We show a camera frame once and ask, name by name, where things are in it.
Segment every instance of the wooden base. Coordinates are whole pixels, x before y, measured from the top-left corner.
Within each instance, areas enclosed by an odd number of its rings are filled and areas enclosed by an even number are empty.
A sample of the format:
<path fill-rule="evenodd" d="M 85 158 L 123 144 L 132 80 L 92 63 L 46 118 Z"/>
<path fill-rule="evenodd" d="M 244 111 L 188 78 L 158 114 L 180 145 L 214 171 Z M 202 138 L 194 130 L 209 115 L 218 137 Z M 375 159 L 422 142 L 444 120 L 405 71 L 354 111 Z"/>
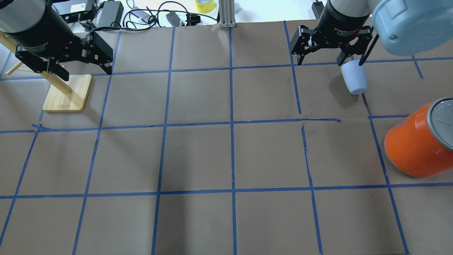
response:
<path fill-rule="evenodd" d="M 72 88 L 70 94 L 60 92 L 50 86 L 43 110 L 48 112 L 79 112 L 85 108 L 93 77 L 89 74 L 70 75 L 66 82 Z"/>

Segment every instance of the wooden stand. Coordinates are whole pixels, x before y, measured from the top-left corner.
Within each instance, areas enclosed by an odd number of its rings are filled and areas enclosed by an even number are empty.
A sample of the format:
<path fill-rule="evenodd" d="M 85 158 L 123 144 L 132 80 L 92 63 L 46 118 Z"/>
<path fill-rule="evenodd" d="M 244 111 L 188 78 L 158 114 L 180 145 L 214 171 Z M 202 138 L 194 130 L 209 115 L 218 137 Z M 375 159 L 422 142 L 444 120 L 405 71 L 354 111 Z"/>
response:
<path fill-rule="evenodd" d="M 16 52 L 16 43 L 0 31 L 0 44 L 3 44 L 11 52 Z M 17 63 L 6 72 L 11 75 L 14 71 L 26 71 L 29 69 L 20 68 L 22 62 Z M 53 112 L 78 112 L 85 108 L 88 94 L 90 92 L 93 77 L 89 74 L 70 75 L 69 81 L 65 82 L 55 74 L 47 72 L 40 73 L 42 77 L 50 82 L 50 89 L 44 101 L 43 110 Z"/>

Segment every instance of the metal post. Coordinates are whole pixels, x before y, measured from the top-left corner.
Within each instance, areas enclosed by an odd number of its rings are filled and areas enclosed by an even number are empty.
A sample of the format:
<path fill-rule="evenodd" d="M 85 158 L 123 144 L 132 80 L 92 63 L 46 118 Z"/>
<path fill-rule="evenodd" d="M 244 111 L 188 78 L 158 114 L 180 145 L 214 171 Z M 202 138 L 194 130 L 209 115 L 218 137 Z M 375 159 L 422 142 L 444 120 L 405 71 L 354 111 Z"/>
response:
<path fill-rule="evenodd" d="M 219 0 L 220 27 L 236 27 L 234 0 Z"/>

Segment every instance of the orange mug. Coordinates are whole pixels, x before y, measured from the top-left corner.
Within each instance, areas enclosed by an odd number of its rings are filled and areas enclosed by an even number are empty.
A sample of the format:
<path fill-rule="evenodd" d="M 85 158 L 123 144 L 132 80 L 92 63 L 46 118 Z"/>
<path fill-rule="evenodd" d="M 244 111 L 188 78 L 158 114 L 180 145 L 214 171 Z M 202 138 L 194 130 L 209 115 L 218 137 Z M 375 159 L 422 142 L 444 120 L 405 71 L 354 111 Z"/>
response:
<path fill-rule="evenodd" d="M 392 127 L 384 141 L 390 161 L 423 178 L 453 169 L 453 97 L 428 103 Z"/>

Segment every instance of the roll of yellow tape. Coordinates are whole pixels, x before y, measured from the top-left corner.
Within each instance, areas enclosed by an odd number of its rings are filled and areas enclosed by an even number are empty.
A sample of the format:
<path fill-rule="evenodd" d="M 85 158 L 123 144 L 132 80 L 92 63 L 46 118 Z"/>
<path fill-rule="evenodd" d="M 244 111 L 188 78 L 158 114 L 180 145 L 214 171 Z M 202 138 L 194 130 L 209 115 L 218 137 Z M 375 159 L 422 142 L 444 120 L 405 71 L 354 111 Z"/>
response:
<path fill-rule="evenodd" d="M 195 6 L 199 13 L 209 13 L 216 7 L 214 0 L 195 0 Z"/>

